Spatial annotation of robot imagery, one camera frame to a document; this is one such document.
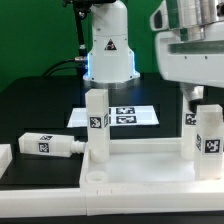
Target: white paper sheet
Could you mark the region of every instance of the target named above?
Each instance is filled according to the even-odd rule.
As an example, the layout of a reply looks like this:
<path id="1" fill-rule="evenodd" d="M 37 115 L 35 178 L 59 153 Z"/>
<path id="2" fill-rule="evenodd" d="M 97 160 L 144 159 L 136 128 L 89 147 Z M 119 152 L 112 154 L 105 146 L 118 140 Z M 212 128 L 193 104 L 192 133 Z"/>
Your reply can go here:
<path id="1" fill-rule="evenodd" d="M 153 106 L 110 107 L 109 117 L 110 126 L 159 124 Z M 74 108 L 67 127 L 86 126 L 86 108 Z"/>

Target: white pillar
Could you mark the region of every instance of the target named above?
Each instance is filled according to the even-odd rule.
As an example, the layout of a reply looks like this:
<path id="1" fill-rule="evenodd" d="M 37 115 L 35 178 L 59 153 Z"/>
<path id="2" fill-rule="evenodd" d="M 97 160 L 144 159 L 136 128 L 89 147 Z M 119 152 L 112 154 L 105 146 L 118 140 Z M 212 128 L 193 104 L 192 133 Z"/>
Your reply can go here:
<path id="1" fill-rule="evenodd" d="M 91 89 L 86 93 L 86 109 L 91 160 L 104 163 L 109 159 L 110 144 L 108 90 Z"/>
<path id="2" fill-rule="evenodd" d="M 195 146 L 195 179 L 222 176 L 223 116 L 219 105 L 198 106 Z"/>
<path id="3" fill-rule="evenodd" d="M 188 101 L 183 95 L 181 157 L 194 160 L 196 114 L 188 109 Z"/>

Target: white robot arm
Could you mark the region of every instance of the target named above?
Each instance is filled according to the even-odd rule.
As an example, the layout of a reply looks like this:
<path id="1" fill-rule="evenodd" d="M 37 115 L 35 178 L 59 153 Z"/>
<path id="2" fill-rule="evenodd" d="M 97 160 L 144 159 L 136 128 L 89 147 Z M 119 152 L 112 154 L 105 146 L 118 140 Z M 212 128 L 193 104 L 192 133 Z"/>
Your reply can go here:
<path id="1" fill-rule="evenodd" d="M 224 1 L 164 0 L 150 18 L 159 71 L 178 81 L 188 100 L 197 85 L 224 87 Z"/>

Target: black work surface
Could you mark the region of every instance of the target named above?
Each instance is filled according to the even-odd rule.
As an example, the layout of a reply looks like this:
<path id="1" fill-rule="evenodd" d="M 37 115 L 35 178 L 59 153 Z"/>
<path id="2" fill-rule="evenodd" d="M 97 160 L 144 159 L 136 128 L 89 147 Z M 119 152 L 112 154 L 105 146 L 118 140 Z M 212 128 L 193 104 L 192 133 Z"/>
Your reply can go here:
<path id="1" fill-rule="evenodd" d="M 181 135 L 182 95 L 179 85 L 143 76 L 141 84 L 110 90 L 110 106 L 153 105 L 160 125 L 112 127 L 111 138 L 176 137 Z M 20 154 L 18 138 L 25 132 L 74 135 L 87 140 L 86 128 L 66 128 L 72 108 L 85 107 L 84 94 L 75 76 L 30 77 L 16 80 L 0 94 L 0 144 L 11 144 L 13 161 L 0 180 L 0 190 L 79 187 L 82 156 L 71 158 Z M 208 88 L 205 104 L 224 102 L 224 91 Z M 0 223 L 223 223 L 222 213 L 168 213 L 94 217 L 0 219 Z"/>

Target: green backdrop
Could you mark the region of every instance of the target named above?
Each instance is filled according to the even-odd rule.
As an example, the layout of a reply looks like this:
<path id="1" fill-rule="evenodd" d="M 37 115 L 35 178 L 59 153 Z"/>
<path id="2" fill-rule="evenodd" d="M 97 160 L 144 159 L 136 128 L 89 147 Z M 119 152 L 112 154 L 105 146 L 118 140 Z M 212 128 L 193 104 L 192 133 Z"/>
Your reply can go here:
<path id="1" fill-rule="evenodd" d="M 156 72 L 155 33 L 150 30 L 149 16 L 161 0 L 123 2 L 128 8 L 129 46 L 136 54 L 136 69 Z M 90 18 L 83 22 L 83 27 L 90 48 Z M 39 76 L 52 64 L 77 56 L 77 48 L 71 5 L 63 8 L 61 0 L 0 1 L 0 91 L 17 78 Z"/>

